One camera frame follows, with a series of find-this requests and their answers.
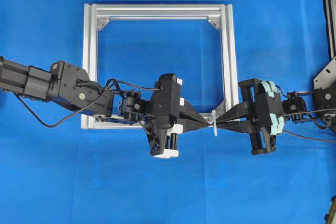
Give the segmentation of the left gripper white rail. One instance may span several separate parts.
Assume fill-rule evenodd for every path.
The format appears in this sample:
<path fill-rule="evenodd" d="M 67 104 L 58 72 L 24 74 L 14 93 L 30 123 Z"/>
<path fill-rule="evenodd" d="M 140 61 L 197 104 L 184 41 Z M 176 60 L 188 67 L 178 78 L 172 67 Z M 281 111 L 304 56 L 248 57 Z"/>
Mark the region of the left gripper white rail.
<path fill-rule="evenodd" d="M 181 98 L 181 83 L 174 73 L 166 73 L 155 83 L 150 100 L 146 104 L 142 128 L 148 138 L 150 155 L 164 157 L 164 150 L 168 147 L 167 132 L 179 118 L 191 121 L 181 121 L 182 132 L 197 131 L 207 128 L 209 123 L 186 100 Z"/>

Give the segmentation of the right gripper teal rail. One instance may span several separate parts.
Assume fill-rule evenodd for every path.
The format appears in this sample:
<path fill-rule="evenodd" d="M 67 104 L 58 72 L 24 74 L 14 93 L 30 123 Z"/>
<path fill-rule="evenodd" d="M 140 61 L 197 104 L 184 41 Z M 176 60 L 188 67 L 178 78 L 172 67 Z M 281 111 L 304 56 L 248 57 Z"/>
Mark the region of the right gripper teal rail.
<path fill-rule="evenodd" d="M 233 106 L 216 119 L 217 128 L 250 133 L 251 153 L 276 151 L 276 136 L 281 134 L 285 119 L 280 93 L 272 81 L 249 79 L 238 83 L 244 102 Z M 245 121 L 234 121 L 246 118 Z"/>

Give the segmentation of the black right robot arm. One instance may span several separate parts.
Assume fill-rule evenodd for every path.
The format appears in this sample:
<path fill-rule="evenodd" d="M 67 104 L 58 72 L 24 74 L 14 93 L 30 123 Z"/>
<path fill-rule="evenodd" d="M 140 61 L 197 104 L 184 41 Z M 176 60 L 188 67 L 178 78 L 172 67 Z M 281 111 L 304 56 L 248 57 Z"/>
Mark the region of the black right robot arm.
<path fill-rule="evenodd" d="M 335 59 L 313 79 L 313 90 L 293 91 L 285 99 L 271 81 L 249 79 L 239 82 L 243 101 L 213 122 L 219 129 L 247 133 L 253 155 L 276 150 L 276 136 L 287 121 L 313 122 L 319 129 L 335 130 Z"/>

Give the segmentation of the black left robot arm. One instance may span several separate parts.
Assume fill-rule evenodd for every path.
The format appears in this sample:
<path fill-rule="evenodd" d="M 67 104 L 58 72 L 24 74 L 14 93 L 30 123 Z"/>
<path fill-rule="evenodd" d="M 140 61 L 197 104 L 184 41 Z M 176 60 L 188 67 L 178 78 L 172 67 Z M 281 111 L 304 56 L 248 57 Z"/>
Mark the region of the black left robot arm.
<path fill-rule="evenodd" d="M 148 138 L 150 154 L 158 158 L 178 157 L 179 134 L 208 126 L 208 122 L 181 97 L 182 80 L 168 73 L 151 88 L 151 98 L 144 100 L 144 87 L 109 79 L 105 85 L 90 80 L 85 69 L 64 61 L 48 71 L 1 59 L 1 89 L 19 100 L 25 98 L 53 102 L 70 111 L 99 122 L 139 124 Z"/>

